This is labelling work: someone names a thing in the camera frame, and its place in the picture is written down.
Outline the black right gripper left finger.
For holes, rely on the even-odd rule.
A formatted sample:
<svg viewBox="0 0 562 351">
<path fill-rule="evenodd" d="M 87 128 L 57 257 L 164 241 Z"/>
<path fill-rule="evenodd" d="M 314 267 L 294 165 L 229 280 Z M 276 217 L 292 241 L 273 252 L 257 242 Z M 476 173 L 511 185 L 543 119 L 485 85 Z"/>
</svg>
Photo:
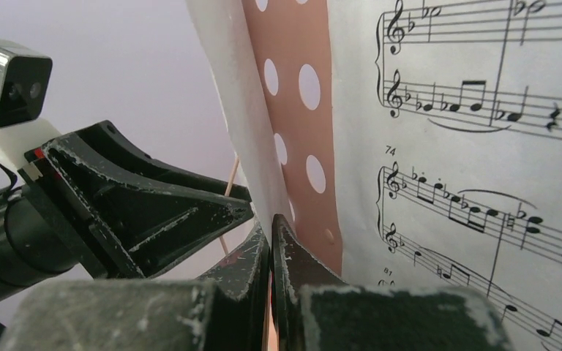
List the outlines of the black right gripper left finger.
<svg viewBox="0 0 562 351">
<path fill-rule="evenodd" d="M 269 245 L 260 225 L 192 280 L 103 279 L 39 286 L 0 350 L 261 350 Z"/>
</svg>

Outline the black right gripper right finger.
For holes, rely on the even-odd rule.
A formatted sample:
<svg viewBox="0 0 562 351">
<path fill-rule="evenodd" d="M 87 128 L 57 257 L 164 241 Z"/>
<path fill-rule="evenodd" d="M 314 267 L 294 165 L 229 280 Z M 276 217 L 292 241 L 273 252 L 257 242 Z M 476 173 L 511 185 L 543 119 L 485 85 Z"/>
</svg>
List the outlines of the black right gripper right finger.
<svg viewBox="0 0 562 351">
<path fill-rule="evenodd" d="M 271 225 L 272 312 L 281 350 L 511 350 L 496 310 L 464 287 L 348 284 Z"/>
</svg>

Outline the sheet music page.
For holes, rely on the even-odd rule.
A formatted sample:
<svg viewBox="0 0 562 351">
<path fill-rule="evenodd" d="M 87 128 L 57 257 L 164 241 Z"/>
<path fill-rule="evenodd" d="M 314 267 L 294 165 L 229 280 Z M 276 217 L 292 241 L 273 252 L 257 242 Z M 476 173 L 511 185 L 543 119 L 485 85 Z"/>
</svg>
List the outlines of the sheet music page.
<svg viewBox="0 0 562 351">
<path fill-rule="evenodd" d="M 562 1 L 329 1 L 348 282 L 488 298 L 562 350 Z"/>
<path fill-rule="evenodd" d="M 290 214 L 268 108 L 241 1 L 188 1 L 249 188 L 255 214 L 272 240 L 273 218 Z"/>
</svg>

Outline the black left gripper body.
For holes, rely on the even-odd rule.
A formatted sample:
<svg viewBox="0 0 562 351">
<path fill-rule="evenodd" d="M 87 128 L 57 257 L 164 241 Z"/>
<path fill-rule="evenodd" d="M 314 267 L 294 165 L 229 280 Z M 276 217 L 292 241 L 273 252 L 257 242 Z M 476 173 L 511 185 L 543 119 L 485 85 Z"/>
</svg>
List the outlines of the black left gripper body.
<svg viewBox="0 0 562 351">
<path fill-rule="evenodd" d="M 46 279 L 61 275 L 78 261 L 5 170 L 9 185 L 0 188 L 0 301 Z"/>
</svg>

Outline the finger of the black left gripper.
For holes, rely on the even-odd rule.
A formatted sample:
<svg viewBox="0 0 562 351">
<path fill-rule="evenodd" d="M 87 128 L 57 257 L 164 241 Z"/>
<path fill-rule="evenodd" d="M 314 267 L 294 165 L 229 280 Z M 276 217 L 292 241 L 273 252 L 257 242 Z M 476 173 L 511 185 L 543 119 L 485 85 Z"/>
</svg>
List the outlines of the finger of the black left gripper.
<svg viewBox="0 0 562 351">
<path fill-rule="evenodd" d="M 34 149 L 36 201 L 94 278 L 153 278 L 251 219 L 244 186 L 152 159 L 119 133 L 69 133 Z"/>
<path fill-rule="evenodd" d="M 89 203 L 249 203 L 245 186 L 151 158 L 110 121 L 75 132 L 75 188 Z"/>
</svg>

